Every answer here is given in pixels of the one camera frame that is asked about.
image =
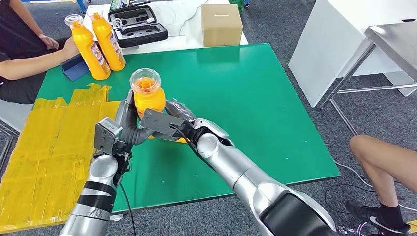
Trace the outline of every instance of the person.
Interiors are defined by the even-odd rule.
[[[20,0],[0,0],[0,99],[35,102],[46,71],[78,54],[72,38],[44,35]]]
[[[369,176],[381,206],[347,201],[346,210],[374,225],[385,236],[407,235],[410,225],[403,221],[394,178],[417,192],[417,152],[367,135],[354,136],[350,148]]]

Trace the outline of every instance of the black sock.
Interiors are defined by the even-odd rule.
[[[395,229],[401,229],[404,227],[403,216],[401,215],[400,206],[390,207],[381,204],[381,217],[382,220]]]

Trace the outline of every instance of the black tape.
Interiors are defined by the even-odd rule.
[[[116,195],[105,196],[105,195],[80,195],[77,203],[95,207],[101,210],[105,210],[108,213],[112,213],[113,204],[115,203]]]
[[[114,190],[111,186],[103,183],[87,181],[86,184],[84,184],[84,188],[99,190],[106,192],[112,196],[116,196],[116,190]]]

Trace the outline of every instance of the clear plastic cap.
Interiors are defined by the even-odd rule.
[[[83,17],[77,14],[69,15],[65,18],[65,24],[71,28],[78,28],[83,25]]]
[[[149,68],[139,69],[130,76],[130,87],[143,95],[153,94],[161,87],[161,76]]]
[[[98,6],[89,6],[87,15],[90,16],[92,20],[101,19],[103,18],[103,9]]]

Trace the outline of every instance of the silver robotic arm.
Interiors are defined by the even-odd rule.
[[[263,236],[335,236],[326,210],[308,195],[271,178],[229,139],[229,134],[205,120],[181,120],[150,109],[141,125],[183,136],[196,154],[212,167],[251,212]]]
[[[151,134],[137,128],[133,91],[119,105],[115,121],[105,118],[95,127],[94,147],[98,150],[90,165],[86,184],[67,219],[60,236],[104,236],[113,210],[116,190],[129,171],[133,145]]]

